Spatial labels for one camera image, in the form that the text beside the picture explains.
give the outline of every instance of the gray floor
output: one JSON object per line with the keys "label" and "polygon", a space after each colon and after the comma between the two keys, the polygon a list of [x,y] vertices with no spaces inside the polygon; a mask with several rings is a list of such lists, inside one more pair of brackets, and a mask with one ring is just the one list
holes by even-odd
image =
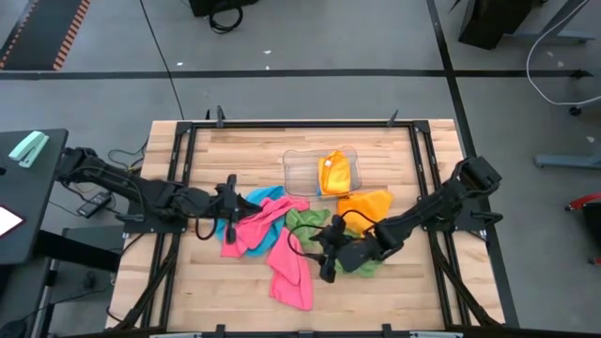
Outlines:
{"label": "gray floor", "polygon": [[[564,0],[551,0],[520,28],[540,29]],[[524,69],[529,43],[506,39],[492,52],[456,41],[463,6],[436,0],[455,69]],[[23,0],[0,3],[0,38],[8,35]],[[146,0],[146,9],[171,69],[441,69],[423,0],[261,0],[248,8],[238,31],[218,36],[178,0]],[[592,1],[570,24],[601,37]],[[601,41],[585,46],[543,45],[534,69],[599,68]],[[163,70],[137,0],[94,1],[64,71]],[[593,79],[536,79],[556,100],[599,95]],[[520,324],[525,328],[601,332],[601,269],[588,257],[601,254],[577,213],[564,205],[597,192],[594,171],[537,169],[540,152],[590,153],[601,138],[601,108],[578,118],[543,101],[526,79],[459,79],[474,143],[504,177],[491,198],[505,215],[498,225]],[[187,118],[202,118],[221,104],[228,118],[455,118],[443,78],[347,77],[176,80]],[[62,127],[69,145],[136,149],[152,120],[178,119],[167,80],[0,82],[0,130]],[[74,209],[76,197],[57,188],[52,200]],[[119,201],[124,210],[125,203]],[[74,219],[50,206],[43,227],[115,223],[108,215]],[[105,303],[58,307],[53,332],[98,331]]]}

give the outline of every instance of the pink cloth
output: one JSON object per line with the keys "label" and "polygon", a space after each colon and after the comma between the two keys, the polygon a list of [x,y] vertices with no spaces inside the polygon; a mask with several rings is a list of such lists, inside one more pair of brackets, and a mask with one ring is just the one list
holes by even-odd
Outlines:
{"label": "pink cloth", "polygon": [[[303,256],[295,254],[288,246],[290,230],[282,229],[282,234],[271,249],[267,264],[273,269],[270,296],[278,301],[309,311],[313,308],[313,282],[309,263]],[[290,245],[302,253],[299,239],[292,235]]]}
{"label": "pink cloth", "polygon": [[248,249],[254,249],[261,243],[273,221],[284,216],[291,208],[298,211],[307,210],[309,202],[305,199],[284,196],[275,201],[265,198],[261,202],[261,207],[263,211],[236,224],[236,241],[232,244],[223,241],[222,257],[242,257]]}

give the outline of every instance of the wooden tabletop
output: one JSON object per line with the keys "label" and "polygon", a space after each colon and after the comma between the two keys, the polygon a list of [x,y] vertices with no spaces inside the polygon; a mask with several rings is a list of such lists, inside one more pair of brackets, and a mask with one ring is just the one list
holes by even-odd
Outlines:
{"label": "wooden tabletop", "polygon": [[[166,178],[176,124],[153,123],[143,177]],[[440,177],[445,180],[462,159],[455,124],[450,119],[437,119],[430,120],[430,127]],[[180,161],[186,145],[185,139]],[[200,130],[190,185],[212,193],[229,174],[238,175],[237,191],[243,195],[256,188],[284,185],[283,155],[287,150],[341,146],[357,151],[361,191],[385,189],[393,194],[389,215],[400,215],[415,204],[419,187],[406,129]],[[420,149],[426,159],[421,137]],[[179,177],[182,167],[178,166]],[[427,181],[428,190],[434,191],[430,173]],[[311,203],[313,209],[324,207],[335,212],[335,200]],[[206,234],[211,224],[203,222],[200,232]],[[502,321],[485,243],[466,233],[455,233],[454,237],[464,283],[488,313]],[[154,243],[155,235],[145,235],[122,258],[111,303],[113,315],[123,317],[146,287]],[[420,229],[413,231],[405,247],[387,259],[374,278],[338,275],[334,284],[326,284],[318,277],[317,263],[310,261],[315,290],[310,312],[270,298],[272,271],[265,257],[221,258],[220,249],[216,238],[198,240],[193,223],[189,224],[179,248],[170,331],[214,331],[217,324],[225,324],[230,331],[381,330],[383,323],[391,323],[394,330],[443,329],[427,234]],[[158,323],[161,290],[156,297],[154,324]],[[449,292],[449,300],[458,323],[455,292]],[[113,319],[107,320],[107,326],[114,324]]]}

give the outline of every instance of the green cloth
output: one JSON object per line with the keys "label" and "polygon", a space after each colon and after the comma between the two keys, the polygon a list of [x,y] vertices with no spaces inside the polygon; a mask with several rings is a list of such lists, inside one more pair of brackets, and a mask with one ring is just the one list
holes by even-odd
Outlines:
{"label": "green cloth", "polygon": [[[290,231],[294,230],[299,225],[314,225],[320,226],[323,224],[326,219],[330,216],[330,211],[327,209],[323,210],[306,210],[299,212],[296,209],[290,209],[285,215],[285,227]],[[299,239],[300,245],[305,252],[311,252],[318,245],[316,242],[310,240],[309,238],[314,235],[316,229],[311,227],[302,227],[294,231],[294,235]],[[352,236],[354,238],[359,238],[360,235],[355,234],[350,230],[345,231],[345,235]],[[356,269],[351,273],[355,273],[364,278],[373,278],[376,269],[381,265],[380,262],[376,261],[368,261],[364,263],[360,268]],[[336,259],[336,272],[338,273],[348,273],[342,269],[340,262]]]}

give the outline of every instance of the transparent container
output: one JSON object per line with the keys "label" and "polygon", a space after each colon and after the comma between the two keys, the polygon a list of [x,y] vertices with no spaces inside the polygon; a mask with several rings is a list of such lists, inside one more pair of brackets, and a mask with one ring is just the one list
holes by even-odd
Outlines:
{"label": "transparent container", "polygon": [[319,159],[327,157],[334,150],[342,151],[350,165],[350,189],[361,188],[362,182],[357,168],[357,151],[352,146],[338,149],[311,151],[288,150],[284,153],[285,190],[290,195],[303,197],[340,197],[343,193],[323,194],[319,190]]}

